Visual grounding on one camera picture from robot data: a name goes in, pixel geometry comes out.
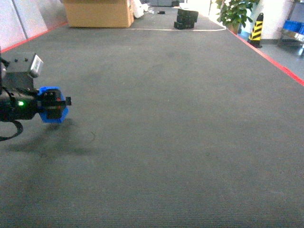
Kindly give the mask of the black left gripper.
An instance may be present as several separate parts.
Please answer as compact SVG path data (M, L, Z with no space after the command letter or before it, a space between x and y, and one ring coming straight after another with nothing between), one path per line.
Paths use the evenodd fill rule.
M71 97L63 97L60 88L27 90L2 87L0 121L30 120L38 112L37 105L54 105L44 106L39 112L41 118L60 119L62 116L60 105L71 105Z

